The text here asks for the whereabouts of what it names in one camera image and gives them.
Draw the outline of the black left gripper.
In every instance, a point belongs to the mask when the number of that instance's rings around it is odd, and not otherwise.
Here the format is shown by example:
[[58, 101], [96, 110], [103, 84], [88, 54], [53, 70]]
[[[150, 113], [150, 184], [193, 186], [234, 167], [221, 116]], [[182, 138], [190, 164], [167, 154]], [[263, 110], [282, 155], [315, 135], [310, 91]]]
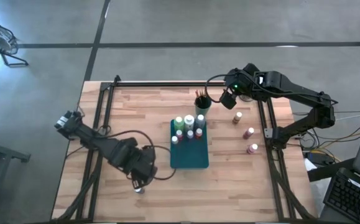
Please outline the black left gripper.
[[152, 146], [144, 146], [136, 149], [131, 155], [130, 176], [134, 190], [148, 186], [156, 175], [155, 149]]

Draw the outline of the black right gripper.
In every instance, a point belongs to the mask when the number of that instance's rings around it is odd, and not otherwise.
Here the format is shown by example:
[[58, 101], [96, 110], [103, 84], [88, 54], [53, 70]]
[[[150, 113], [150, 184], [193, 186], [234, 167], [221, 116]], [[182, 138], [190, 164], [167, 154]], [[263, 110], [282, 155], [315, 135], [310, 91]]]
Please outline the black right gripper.
[[248, 63], [242, 70], [232, 69], [224, 77], [225, 90], [219, 99], [220, 103], [231, 110], [236, 105], [237, 95], [252, 95], [254, 74], [259, 69], [253, 64]]

